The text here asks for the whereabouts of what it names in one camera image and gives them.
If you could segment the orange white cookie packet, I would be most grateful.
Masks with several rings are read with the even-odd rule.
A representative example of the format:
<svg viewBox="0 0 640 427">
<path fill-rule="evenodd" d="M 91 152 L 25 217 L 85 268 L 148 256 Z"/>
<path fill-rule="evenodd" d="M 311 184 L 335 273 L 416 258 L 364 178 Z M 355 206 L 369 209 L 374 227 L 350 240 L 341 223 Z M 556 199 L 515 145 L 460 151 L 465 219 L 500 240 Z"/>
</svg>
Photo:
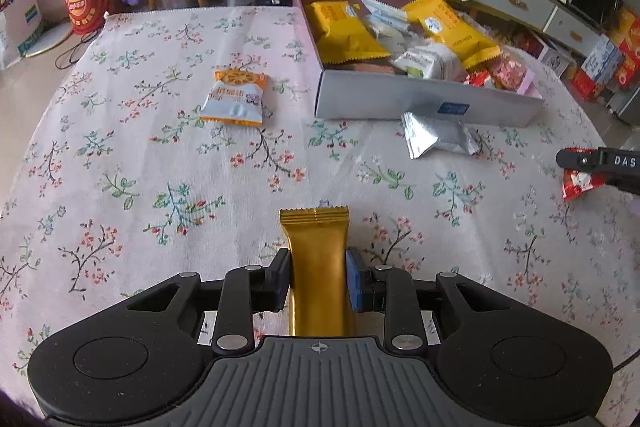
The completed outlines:
<svg viewBox="0 0 640 427">
<path fill-rule="evenodd" d="M 201 109 L 201 120 L 258 127 L 269 77 L 238 68 L 216 70 L 213 87 Z"/>
</svg>

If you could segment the gold snack bar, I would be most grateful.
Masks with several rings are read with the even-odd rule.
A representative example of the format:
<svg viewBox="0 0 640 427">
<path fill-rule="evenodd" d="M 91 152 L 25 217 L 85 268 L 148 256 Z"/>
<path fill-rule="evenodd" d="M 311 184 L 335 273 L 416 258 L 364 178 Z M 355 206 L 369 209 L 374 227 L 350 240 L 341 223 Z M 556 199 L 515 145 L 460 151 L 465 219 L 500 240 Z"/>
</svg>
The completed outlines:
<svg viewBox="0 0 640 427">
<path fill-rule="evenodd" d="M 346 282 L 348 208 L 283 209 L 280 223 L 292 256 L 290 334 L 355 335 Z"/>
</svg>

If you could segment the white snack bag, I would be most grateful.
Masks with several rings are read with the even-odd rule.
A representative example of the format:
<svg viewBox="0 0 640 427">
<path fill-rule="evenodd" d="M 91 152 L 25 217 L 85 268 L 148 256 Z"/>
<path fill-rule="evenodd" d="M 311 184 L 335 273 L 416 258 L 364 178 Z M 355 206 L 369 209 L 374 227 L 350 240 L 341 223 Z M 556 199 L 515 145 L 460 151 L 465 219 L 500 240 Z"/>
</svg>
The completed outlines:
<svg viewBox="0 0 640 427">
<path fill-rule="evenodd" d="M 466 69 L 459 57 L 434 41 L 410 46 L 393 59 L 392 65 L 411 78 L 460 82 L 466 77 Z"/>
</svg>

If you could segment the yellow snack bag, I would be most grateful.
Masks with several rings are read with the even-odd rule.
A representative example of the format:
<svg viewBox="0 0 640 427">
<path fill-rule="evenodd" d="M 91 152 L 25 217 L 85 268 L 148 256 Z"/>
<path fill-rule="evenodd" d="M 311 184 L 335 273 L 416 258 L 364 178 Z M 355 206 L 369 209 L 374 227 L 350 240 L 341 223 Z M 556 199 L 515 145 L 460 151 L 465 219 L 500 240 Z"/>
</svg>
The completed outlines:
<svg viewBox="0 0 640 427">
<path fill-rule="evenodd" d="M 413 0 L 402 7 L 408 21 L 457 55 L 465 69 L 472 69 L 500 55 L 500 46 L 469 25 L 446 0 Z"/>
<path fill-rule="evenodd" d="M 316 1 L 305 6 L 320 60 L 324 65 L 390 57 L 347 1 Z"/>
</svg>

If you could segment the silver foil packet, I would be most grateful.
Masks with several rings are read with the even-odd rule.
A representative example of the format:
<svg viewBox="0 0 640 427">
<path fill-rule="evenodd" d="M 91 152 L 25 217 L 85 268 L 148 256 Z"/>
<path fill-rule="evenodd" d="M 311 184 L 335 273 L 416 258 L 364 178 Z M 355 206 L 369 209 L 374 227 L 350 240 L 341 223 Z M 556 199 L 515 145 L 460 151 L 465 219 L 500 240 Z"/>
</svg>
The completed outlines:
<svg viewBox="0 0 640 427">
<path fill-rule="evenodd" d="M 431 150 L 473 156 L 480 151 L 480 144 L 464 124 L 415 113 L 401 116 L 409 157 L 419 159 Z"/>
</svg>

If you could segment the pink cake packet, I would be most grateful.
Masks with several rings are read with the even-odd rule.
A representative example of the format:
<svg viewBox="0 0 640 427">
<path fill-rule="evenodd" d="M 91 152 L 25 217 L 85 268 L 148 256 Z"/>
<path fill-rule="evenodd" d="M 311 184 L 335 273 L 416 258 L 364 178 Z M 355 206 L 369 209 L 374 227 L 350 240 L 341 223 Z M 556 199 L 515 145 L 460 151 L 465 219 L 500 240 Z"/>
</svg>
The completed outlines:
<svg viewBox="0 0 640 427">
<path fill-rule="evenodd" d="M 501 51 L 485 66 L 496 86 L 519 95 L 526 93 L 534 78 L 528 67 L 509 51 Z"/>
</svg>

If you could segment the pink cardboard snack box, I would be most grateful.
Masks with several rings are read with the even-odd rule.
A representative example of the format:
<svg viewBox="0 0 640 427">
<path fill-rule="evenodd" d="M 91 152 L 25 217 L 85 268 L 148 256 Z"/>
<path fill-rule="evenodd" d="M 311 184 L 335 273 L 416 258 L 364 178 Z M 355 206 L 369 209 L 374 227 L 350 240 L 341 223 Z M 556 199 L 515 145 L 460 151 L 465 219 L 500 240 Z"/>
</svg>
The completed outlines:
<svg viewBox="0 0 640 427">
<path fill-rule="evenodd" d="M 293 0 L 311 52 L 314 115 L 398 119 L 407 112 L 467 124 L 525 127 L 544 99 L 533 69 L 514 91 L 475 86 L 454 52 L 409 23 L 408 0 Z"/>
</svg>

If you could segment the white shopping bag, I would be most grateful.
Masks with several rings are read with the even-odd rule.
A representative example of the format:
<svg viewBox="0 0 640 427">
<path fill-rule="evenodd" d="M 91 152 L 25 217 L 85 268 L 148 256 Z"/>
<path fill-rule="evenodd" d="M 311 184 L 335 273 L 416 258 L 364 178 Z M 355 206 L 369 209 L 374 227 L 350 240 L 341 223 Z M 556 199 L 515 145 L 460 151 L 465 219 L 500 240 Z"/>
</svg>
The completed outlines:
<svg viewBox="0 0 640 427">
<path fill-rule="evenodd" d="M 42 31 L 37 0 L 1 0 L 1 69 L 12 66 L 35 44 Z"/>
</svg>

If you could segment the red snack packet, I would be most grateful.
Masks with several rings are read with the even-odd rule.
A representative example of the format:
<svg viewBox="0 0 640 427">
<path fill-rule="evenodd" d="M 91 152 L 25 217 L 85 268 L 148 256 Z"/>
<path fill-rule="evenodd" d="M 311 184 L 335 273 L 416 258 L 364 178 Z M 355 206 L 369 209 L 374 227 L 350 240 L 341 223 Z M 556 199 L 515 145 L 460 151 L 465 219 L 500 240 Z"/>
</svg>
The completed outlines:
<svg viewBox="0 0 640 427">
<path fill-rule="evenodd" d="M 562 176 L 563 200 L 569 202 L 584 193 L 605 185 L 606 181 L 608 181 L 608 176 L 605 173 L 564 169 Z"/>
</svg>

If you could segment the floral tablecloth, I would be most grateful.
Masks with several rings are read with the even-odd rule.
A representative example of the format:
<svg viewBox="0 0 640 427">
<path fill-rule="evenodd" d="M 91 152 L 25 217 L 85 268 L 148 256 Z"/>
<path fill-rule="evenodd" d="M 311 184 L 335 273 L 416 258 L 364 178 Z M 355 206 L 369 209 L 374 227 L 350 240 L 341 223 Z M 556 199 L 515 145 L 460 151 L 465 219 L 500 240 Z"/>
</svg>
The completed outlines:
<svg viewBox="0 0 640 427">
<path fill-rule="evenodd" d="M 1 127 L 39 124 L 1 183 L 1 387 L 32 404 L 42 340 L 183 271 L 206 280 L 269 261 L 285 208 L 347 206 L 349 244 L 427 280 L 457 272 L 597 337 L 617 374 L 600 421 L 639 410 L 639 219 L 601 187 L 562 199 L 556 153 L 598 147 L 552 70 L 522 129 L 480 126 L 475 157 L 409 157 L 398 121 L 314 116 L 311 45 L 294 9 L 108 19 L 50 88 L 32 67 Z M 201 120 L 216 70 L 269 77 L 258 127 Z"/>
</svg>

